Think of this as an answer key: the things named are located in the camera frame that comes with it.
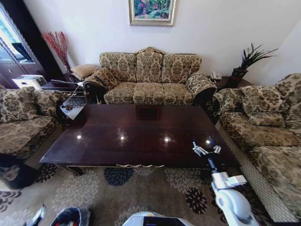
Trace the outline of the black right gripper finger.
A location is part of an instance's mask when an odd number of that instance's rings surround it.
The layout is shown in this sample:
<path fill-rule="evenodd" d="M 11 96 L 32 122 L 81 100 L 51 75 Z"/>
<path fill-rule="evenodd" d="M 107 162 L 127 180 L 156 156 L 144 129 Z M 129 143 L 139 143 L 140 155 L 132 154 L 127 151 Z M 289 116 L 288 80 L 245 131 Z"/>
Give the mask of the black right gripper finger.
<path fill-rule="evenodd" d="M 217 145 L 216 142 L 212 139 L 211 136 L 209 136 L 209 141 L 210 141 L 211 146 L 213 147 L 213 151 L 211 151 L 209 153 L 219 154 L 221 149 L 222 149 L 221 146 Z"/>
<path fill-rule="evenodd" d="M 192 139 L 193 151 L 200 157 L 206 155 L 206 150 L 196 144 L 195 138 Z"/>

